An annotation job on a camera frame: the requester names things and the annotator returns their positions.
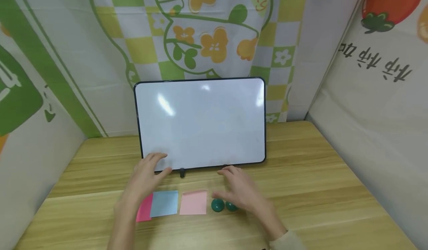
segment green magnet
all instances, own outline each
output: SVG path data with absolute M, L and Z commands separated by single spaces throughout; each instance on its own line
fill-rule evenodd
M 212 210 L 216 211 L 216 212 L 221 212 L 224 209 L 224 202 L 222 199 L 214 199 L 211 202 L 211 208 Z
M 226 202 L 226 208 L 227 208 L 227 210 L 232 211 L 232 212 L 238 210 L 236 205 L 232 204 L 231 202 Z

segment wooden table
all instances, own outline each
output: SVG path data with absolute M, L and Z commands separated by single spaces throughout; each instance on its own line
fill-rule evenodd
M 262 165 L 243 166 L 288 228 L 316 250 L 416 249 L 343 160 L 307 121 L 267 126 Z M 85 141 L 16 249 L 106 249 L 113 205 L 140 160 L 138 137 Z M 158 190 L 224 189 L 216 169 L 173 172 Z M 136 225 L 135 249 L 265 247 L 245 212 L 156 217 Z

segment pink sticky note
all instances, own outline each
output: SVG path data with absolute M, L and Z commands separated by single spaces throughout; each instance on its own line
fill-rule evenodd
M 207 191 L 191 191 L 181 197 L 180 215 L 206 215 Z
M 152 218 L 150 217 L 150 211 L 152 210 L 153 194 L 150 194 L 143 200 L 136 213 L 136 222 L 149 221 Z

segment blue sticky note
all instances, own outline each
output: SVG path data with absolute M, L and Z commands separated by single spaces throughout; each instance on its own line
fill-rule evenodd
M 155 191 L 153 193 L 150 217 L 160 217 L 177 214 L 178 191 Z

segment whiteboard frame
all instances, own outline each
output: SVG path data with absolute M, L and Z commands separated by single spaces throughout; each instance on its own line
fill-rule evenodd
M 139 84 L 146 84 L 146 83 L 170 83 L 170 82 L 183 82 L 183 81 L 211 81 L 211 80 L 236 80 L 236 79 L 251 79 L 251 78 L 258 78 L 261 79 L 263 81 L 264 87 L 265 87 L 265 94 L 263 95 L 263 110 L 264 110 L 264 117 L 263 117 L 263 121 L 264 121 L 264 134 L 265 134 L 265 156 L 263 158 L 263 160 L 261 160 L 260 162 L 254 162 L 254 163 L 235 163 L 233 164 L 233 166 L 240 166 L 240 165 L 256 165 L 259 163 L 264 163 L 267 156 L 267 147 L 266 147 L 266 81 L 260 77 L 260 76 L 249 76 L 249 77 L 231 77 L 231 78 L 206 78 L 206 79 L 181 79 L 181 80 L 160 80 L 160 81 L 140 81 L 138 83 L 136 83 L 133 86 L 133 94 L 134 94 L 134 101 L 135 101 L 135 112 L 136 112 L 136 123 L 138 125 L 138 138 L 140 140 L 140 151 L 141 151 L 141 158 L 144 158 L 143 155 L 143 144 L 141 142 L 141 131 L 140 131 L 140 118 L 138 116 L 138 105 L 136 102 L 136 92 L 135 89 Z M 217 166 L 199 166 L 197 168 L 186 168 L 185 170 L 189 170 L 189 169 L 201 169 L 201 168 L 222 168 L 225 166 L 228 166 L 229 164 L 225 163 L 223 165 L 217 165 Z

